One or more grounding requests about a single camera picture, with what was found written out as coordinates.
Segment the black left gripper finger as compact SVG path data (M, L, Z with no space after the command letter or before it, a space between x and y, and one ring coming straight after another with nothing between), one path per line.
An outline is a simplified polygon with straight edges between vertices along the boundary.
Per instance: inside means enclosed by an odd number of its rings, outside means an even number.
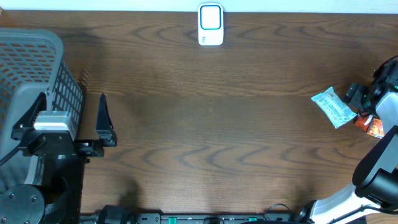
M47 109L47 97L45 93L41 92L36 98L36 100L33 102L32 106L12 127L12 132L23 133L28 129L33 129L35 119L38 117L41 111L45 111L46 109Z
M117 140L117 135L109 116L106 96L104 93L101 94L99 99L96 132L99 134L100 139Z

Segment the red Top chocolate bar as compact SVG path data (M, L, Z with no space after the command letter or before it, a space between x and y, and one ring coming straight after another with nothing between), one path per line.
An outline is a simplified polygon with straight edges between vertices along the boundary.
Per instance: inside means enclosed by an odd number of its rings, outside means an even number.
M357 117L356 117L356 119L354 121L354 124L357 127L363 129L365 132L367 132L368 129L369 129L369 125L370 125L372 120L373 120L373 115L369 115L369 116L365 116L365 117L357 115Z

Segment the mint green wipes pack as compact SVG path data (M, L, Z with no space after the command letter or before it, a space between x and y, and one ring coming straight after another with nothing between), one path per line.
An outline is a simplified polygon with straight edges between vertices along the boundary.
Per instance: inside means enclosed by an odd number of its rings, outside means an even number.
M356 117L356 113L340 99L332 86L324 92L311 97L311 100L326 114L335 129L340 128Z

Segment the orange snack packet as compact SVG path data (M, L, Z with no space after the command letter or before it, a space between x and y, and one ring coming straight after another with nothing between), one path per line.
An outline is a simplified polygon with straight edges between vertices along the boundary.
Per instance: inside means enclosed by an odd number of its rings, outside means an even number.
M375 138L382 139L385 135L382 121L380 119L373 118L369 123L366 133Z

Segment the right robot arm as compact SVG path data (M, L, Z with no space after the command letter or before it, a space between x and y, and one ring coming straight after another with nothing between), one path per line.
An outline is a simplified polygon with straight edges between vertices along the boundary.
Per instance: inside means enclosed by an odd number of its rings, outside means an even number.
M356 108L362 118L380 119L384 136L359 162L348 186L310 202L294 221L349 223L364 222L372 213L397 215L397 57L374 71L370 85L352 83L343 99L329 88L312 100L324 112Z

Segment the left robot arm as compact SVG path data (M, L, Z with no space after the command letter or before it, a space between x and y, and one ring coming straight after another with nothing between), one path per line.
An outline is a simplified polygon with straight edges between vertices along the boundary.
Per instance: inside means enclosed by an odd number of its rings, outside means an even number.
M70 113L46 107L46 95L40 93L12 127L11 138L19 144L1 164L18 152L37 156L43 176L39 184L15 185L1 194L1 223L78 223L85 164L117 145L105 95L99 99L98 139L73 139Z

